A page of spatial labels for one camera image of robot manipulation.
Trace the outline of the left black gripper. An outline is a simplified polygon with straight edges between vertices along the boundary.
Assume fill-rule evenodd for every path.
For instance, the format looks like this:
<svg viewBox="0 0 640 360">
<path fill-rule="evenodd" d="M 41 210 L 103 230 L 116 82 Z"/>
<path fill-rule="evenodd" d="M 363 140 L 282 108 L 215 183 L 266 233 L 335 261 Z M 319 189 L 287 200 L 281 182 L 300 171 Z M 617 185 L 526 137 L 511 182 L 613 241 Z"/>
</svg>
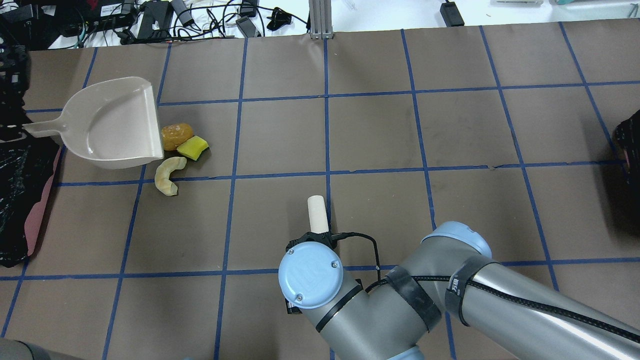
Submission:
<svg viewBox="0 0 640 360">
<path fill-rule="evenodd" d="M 2 45 L 0 60 L 0 143 L 7 144 L 29 137 L 24 97 L 30 88 L 31 57 L 23 45 Z"/>
</svg>

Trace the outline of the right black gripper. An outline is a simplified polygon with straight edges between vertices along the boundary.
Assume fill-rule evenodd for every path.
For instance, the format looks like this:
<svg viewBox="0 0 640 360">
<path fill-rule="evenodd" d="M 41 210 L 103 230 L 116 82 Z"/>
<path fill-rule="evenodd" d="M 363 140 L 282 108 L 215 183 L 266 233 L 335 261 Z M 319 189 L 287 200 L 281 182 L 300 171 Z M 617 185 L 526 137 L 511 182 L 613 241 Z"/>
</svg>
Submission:
<svg viewBox="0 0 640 360">
<path fill-rule="evenodd" d="M 287 299 L 285 299 L 285 307 L 286 307 L 286 313 L 288 315 L 301 315 L 302 314 L 302 310 L 300 310 L 300 308 L 297 307 L 292 301 L 289 301 Z"/>
</svg>

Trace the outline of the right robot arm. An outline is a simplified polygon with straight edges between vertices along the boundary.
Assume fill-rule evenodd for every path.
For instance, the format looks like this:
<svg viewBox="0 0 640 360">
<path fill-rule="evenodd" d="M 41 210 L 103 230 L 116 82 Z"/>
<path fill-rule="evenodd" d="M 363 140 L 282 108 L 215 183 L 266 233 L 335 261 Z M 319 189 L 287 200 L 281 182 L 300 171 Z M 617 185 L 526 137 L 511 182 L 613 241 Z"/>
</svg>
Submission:
<svg viewBox="0 0 640 360">
<path fill-rule="evenodd" d="M 342 360 L 423 360 L 418 341 L 443 315 L 519 360 L 637 360 L 639 330 L 491 258 L 465 224 L 442 223 L 365 288 L 326 234 L 286 249 L 279 287 Z"/>
</svg>

